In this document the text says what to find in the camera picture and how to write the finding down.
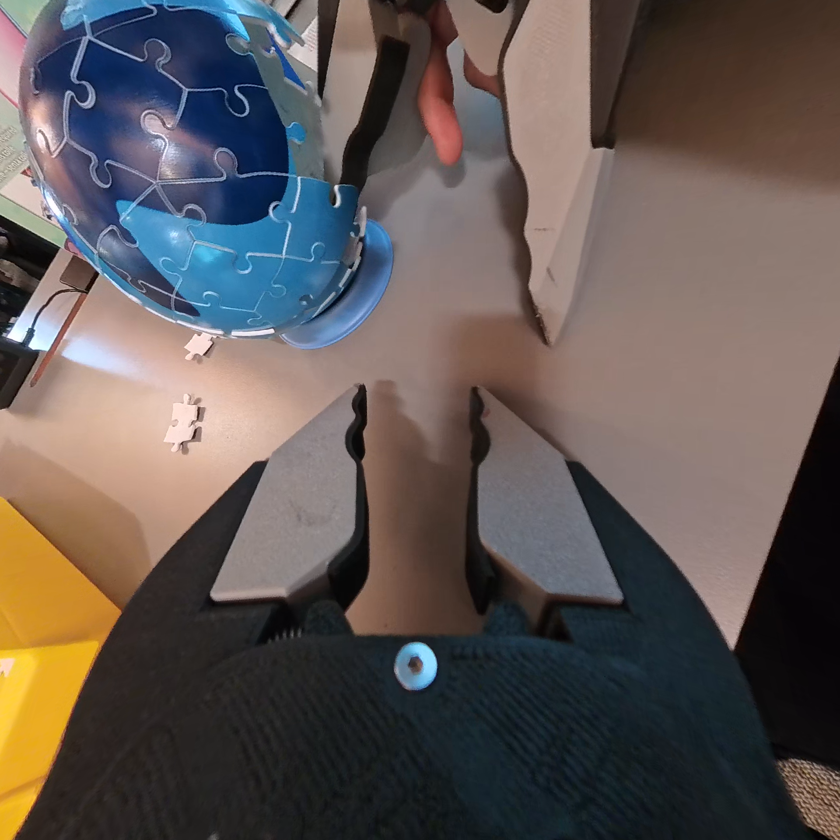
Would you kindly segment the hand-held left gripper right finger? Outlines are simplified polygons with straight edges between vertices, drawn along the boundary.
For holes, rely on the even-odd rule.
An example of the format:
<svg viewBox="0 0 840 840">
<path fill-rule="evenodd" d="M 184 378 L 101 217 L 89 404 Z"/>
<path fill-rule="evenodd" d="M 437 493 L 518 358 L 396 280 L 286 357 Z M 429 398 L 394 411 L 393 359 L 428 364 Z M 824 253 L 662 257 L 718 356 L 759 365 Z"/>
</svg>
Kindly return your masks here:
<svg viewBox="0 0 840 840">
<path fill-rule="evenodd" d="M 486 388 L 469 394 L 466 579 L 478 614 L 513 602 L 621 606 L 623 592 L 567 459 Z"/>
</svg>

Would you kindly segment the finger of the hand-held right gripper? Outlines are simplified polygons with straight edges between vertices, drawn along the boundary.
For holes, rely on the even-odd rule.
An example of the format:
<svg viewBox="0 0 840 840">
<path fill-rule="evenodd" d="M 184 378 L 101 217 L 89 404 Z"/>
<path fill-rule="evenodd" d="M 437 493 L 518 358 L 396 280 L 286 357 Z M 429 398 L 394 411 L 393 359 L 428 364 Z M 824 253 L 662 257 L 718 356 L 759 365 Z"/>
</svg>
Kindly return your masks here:
<svg viewBox="0 0 840 840">
<path fill-rule="evenodd" d="M 339 137 L 343 184 L 409 162 L 425 142 L 417 93 L 431 47 L 408 2 L 339 5 Z"/>
<path fill-rule="evenodd" d="M 634 30 L 634 1 L 514 2 L 502 42 L 507 141 L 527 197 L 527 291 L 547 345 L 570 313 L 613 166 L 611 117 Z"/>
</svg>

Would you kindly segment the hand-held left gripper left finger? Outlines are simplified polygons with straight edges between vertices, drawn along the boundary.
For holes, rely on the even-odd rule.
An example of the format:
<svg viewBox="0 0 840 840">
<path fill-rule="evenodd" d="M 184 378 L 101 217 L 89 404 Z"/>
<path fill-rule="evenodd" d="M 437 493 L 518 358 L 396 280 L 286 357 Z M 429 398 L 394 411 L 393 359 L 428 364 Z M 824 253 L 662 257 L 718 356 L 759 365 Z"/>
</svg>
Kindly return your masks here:
<svg viewBox="0 0 840 840">
<path fill-rule="evenodd" d="M 367 393 L 352 386 L 267 459 L 211 589 L 215 603 L 351 605 L 370 569 Z"/>
</svg>

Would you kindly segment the blue round ball stand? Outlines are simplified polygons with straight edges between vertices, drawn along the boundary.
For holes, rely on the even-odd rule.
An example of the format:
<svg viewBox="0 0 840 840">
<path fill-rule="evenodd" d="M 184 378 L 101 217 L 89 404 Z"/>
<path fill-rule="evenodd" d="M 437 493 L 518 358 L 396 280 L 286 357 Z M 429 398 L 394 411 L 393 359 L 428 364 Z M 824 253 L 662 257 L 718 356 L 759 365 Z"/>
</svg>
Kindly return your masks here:
<svg viewBox="0 0 840 840">
<path fill-rule="evenodd" d="M 281 333 L 280 339 L 296 349 L 318 350 L 347 338 L 382 300 L 393 265 L 389 234 L 380 223 L 368 219 L 359 265 L 338 299 L 312 320 Z"/>
</svg>

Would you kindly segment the blue puzzle ball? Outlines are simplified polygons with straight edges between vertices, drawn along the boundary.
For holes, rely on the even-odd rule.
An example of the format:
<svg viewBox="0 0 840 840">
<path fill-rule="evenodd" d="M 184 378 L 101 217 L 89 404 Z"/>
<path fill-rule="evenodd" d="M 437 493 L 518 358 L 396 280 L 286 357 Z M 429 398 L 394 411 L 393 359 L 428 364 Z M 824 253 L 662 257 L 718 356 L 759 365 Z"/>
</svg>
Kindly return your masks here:
<svg viewBox="0 0 840 840">
<path fill-rule="evenodd" d="M 147 312 L 321 348 L 356 330 L 359 190 L 319 169 L 320 101 L 265 2 L 47 2 L 19 111 L 68 239 Z"/>
</svg>

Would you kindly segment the colourful cartoon puzzle box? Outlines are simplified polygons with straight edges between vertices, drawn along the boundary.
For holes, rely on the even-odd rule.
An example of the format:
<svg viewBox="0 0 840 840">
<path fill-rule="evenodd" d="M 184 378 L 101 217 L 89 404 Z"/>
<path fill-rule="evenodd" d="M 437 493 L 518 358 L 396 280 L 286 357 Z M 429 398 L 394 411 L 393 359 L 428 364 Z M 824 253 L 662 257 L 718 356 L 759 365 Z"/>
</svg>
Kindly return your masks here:
<svg viewBox="0 0 840 840">
<path fill-rule="evenodd" d="M 18 114 L 18 80 L 26 39 L 46 1 L 1 2 L 1 215 L 58 247 L 67 236 L 32 182 Z"/>
</svg>

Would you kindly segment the person's right hand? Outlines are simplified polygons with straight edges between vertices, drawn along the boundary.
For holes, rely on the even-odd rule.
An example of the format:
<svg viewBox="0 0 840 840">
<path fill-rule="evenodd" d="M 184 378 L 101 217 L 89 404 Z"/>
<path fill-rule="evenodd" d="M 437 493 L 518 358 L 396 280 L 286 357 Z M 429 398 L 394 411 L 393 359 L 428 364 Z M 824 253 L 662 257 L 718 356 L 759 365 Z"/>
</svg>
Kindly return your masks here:
<svg viewBox="0 0 840 840">
<path fill-rule="evenodd" d="M 416 104 L 428 137 L 442 165 L 454 166 L 464 148 L 463 132 L 455 109 L 455 87 L 448 48 L 459 33 L 446 2 L 436 2 L 426 15 L 430 43 L 419 82 Z"/>
</svg>

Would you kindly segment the yellow plastic bin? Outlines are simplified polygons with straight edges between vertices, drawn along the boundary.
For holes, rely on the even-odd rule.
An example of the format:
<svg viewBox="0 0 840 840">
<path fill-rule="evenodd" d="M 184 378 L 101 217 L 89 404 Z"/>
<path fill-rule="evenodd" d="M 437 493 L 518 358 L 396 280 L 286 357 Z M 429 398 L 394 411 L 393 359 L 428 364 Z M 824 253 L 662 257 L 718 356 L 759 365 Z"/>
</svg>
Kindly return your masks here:
<svg viewBox="0 0 840 840">
<path fill-rule="evenodd" d="M 40 792 L 118 607 L 1 499 L 1 838 Z"/>
</svg>

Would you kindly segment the wooden side table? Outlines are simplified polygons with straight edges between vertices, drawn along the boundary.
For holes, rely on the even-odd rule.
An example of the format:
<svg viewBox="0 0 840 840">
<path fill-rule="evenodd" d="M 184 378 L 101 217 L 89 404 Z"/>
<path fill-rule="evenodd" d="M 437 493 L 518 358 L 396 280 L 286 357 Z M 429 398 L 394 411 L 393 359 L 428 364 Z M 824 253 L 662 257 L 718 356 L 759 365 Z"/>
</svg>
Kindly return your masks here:
<svg viewBox="0 0 840 840">
<path fill-rule="evenodd" d="M 50 346 L 41 354 L 38 365 L 35 368 L 35 372 L 29 379 L 29 387 L 32 389 L 35 388 L 41 378 L 43 378 L 50 362 L 53 361 L 58 354 L 61 345 L 67 338 L 71 325 L 76 320 L 85 300 L 87 299 L 89 291 L 93 288 L 96 278 L 98 277 L 97 271 L 85 259 L 78 257 L 77 255 L 71 255 L 70 257 L 71 259 L 67 268 L 62 270 L 59 277 L 61 288 L 51 293 L 50 297 L 42 304 L 36 313 L 36 316 L 28 328 L 28 330 L 32 333 L 32 337 L 34 337 L 39 317 L 49 310 L 52 303 L 61 296 L 66 296 L 67 294 L 70 294 L 71 296 L 76 295 L 76 299 L 73 301 L 71 308 L 61 321 Z"/>
</svg>

